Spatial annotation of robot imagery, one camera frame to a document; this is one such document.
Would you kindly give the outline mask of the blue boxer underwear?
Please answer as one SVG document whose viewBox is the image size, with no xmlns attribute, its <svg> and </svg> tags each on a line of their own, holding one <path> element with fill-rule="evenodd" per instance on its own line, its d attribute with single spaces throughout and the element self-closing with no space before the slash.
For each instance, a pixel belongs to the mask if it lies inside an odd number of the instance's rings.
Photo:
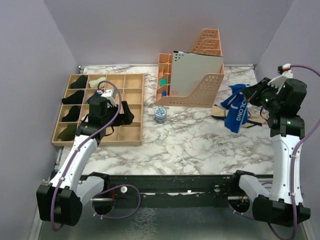
<svg viewBox="0 0 320 240">
<path fill-rule="evenodd" d="M 220 106 L 228 110 L 224 125 L 233 133 L 238 133 L 242 125 L 248 121 L 248 102 L 242 92 L 249 84 L 229 85 L 231 95 L 220 103 Z"/>
</svg>

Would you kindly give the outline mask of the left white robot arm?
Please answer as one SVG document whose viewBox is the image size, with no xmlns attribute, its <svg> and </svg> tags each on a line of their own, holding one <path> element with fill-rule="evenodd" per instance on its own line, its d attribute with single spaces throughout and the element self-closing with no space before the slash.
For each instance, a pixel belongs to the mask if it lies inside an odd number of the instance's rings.
<svg viewBox="0 0 320 240">
<path fill-rule="evenodd" d="M 112 104 L 110 97 L 100 96 L 90 101 L 89 113 L 76 129 L 64 164 L 48 184 L 41 184 L 36 191 L 42 221 L 75 226 L 91 198 L 95 195 L 103 198 L 110 193 L 110 184 L 97 173 L 91 174 L 84 183 L 79 181 L 92 153 L 107 136 L 106 129 L 130 125 L 133 119 L 125 100 Z"/>
</svg>

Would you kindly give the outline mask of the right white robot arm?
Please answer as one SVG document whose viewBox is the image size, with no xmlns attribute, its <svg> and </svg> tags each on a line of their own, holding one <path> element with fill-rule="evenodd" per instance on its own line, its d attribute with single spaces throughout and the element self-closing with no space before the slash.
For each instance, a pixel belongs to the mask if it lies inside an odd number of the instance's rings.
<svg viewBox="0 0 320 240">
<path fill-rule="evenodd" d="M 274 151 L 273 179 L 267 190 L 252 173 L 237 170 L 229 189 L 240 196 L 245 193 L 252 203 L 252 215 L 257 221 L 292 227 L 308 220 L 311 210 L 304 206 L 300 190 L 300 151 L 305 137 L 305 121 L 298 115 L 307 94 L 307 85 L 288 78 L 281 88 L 271 85 L 265 77 L 259 83 L 242 90 L 246 100 L 263 107 Z"/>
</svg>

